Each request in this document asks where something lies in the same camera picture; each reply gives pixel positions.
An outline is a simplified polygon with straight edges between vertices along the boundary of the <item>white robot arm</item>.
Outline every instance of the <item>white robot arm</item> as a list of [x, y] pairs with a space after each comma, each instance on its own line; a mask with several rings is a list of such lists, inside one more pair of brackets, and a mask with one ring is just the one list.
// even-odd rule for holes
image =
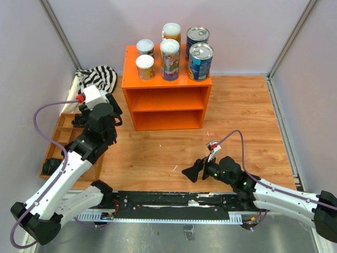
[[203, 170], [203, 180], [211, 176], [231, 186], [244, 209], [281, 213], [315, 228], [325, 239], [337, 242], [337, 199], [333, 194], [327, 191], [321, 194], [300, 192], [278, 186], [249, 174], [244, 162], [244, 170], [241, 170], [241, 166], [230, 157], [215, 163], [215, 155], [221, 147], [215, 141], [208, 143], [207, 147], [210, 150], [207, 157], [197, 159], [194, 166], [182, 171], [192, 182], [197, 181], [198, 173]]
[[78, 99], [83, 102], [79, 109], [88, 122], [82, 134], [70, 145], [66, 165], [63, 160], [36, 194], [25, 203], [16, 202], [11, 208], [16, 225], [19, 224], [41, 245], [54, 239], [64, 224], [79, 213], [111, 202], [112, 188], [100, 180], [76, 196], [62, 201], [78, 178], [109, 145], [116, 143], [115, 126], [122, 124], [122, 110], [111, 94], [99, 91], [92, 85], [85, 88]]

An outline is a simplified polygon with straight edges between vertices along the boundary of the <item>orange shelf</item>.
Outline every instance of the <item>orange shelf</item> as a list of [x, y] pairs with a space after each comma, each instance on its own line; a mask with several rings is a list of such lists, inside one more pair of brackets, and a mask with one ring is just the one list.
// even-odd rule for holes
[[135, 130], [201, 128], [211, 93], [212, 80], [193, 81], [187, 75], [186, 45], [181, 45], [179, 77], [166, 81], [161, 76], [160, 49], [154, 47], [155, 75], [145, 81], [138, 77], [136, 46], [125, 51], [122, 89]]
[[173, 130], [201, 128], [203, 110], [135, 112], [136, 130]]

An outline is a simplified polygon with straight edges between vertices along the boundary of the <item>can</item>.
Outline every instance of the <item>can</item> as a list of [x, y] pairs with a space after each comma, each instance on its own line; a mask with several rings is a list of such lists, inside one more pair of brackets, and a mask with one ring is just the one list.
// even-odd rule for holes
[[195, 81], [203, 81], [210, 75], [213, 48], [206, 43], [190, 47], [188, 76]]
[[162, 77], [167, 81], [174, 81], [179, 75], [180, 46], [173, 39], [163, 40], [160, 43]]
[[141, 56], [143, 54], [150, 55], [154, 58], [154, 43], [151, 40], [143, 39], [137, 42], [137, 50], [138, 55]]
[[176, 23], [167, 23], [162, 30], [162, 40], [173, 39], [178, 41], [179, 46], [181, 43], [181, 27]]
[[154, 59], [150, 55], [144, 54], [136, 59], [139, 78], [150, 80], [154, 77]]
[[208, 43], [210, 37], [210, 31], [205, 27], [196, 26], [187, 30], [186, 39], [186, 58], [189, 58], [190, 47], [196, 43]]

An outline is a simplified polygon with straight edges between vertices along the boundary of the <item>wooden compartment tray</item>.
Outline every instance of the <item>wooden compartment tray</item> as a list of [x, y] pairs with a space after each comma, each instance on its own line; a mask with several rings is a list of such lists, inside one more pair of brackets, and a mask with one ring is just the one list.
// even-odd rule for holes
[[[74, 113], [62, 113], [61, 114], [58, 120], [57, 126], [55, 128], [55, 131], [54, 131], [54, 135], [53, 135], [54, 141], [57, 141], [61, 145], [65, 146], [69, 142], [74, 141], [76, 137], [82, 133], [83, 128], [73, 127], [72, 120], [74, 119], [74, 117], [75, 117]], [[49, 148], [47, 150], [43, 163], [45, 163], [47, 159], [49, 158], [63, 159], [63, 156], [61, 155], [61, 149], [52, 143], [49, 145]], [[104, 158], [104, 155], [102, 155], [98, 159], [98, 161], [78, 179], [78, 181], [98, 180], [101, 174], [103, 158]], [[41, 178], [48, 179], [50, 176], [42, 175], [42, 167], [40, 169], [39, 176]]]

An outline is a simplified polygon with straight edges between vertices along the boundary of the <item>small red part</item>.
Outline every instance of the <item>small red part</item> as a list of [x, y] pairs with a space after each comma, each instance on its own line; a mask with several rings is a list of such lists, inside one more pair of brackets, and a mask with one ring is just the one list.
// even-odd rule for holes
[[116, 204], [116, 208], [115, 208], [115, 216], [117, 215], [117, 212], [120, 209], [120, 202], [116, 199], [114, 199], [112, 202], [114, 202]]
[[80, 103], [83, 103], [83, 101], [85, 100], [82, 94], [78, 95], [76, 99], [79, 100]]

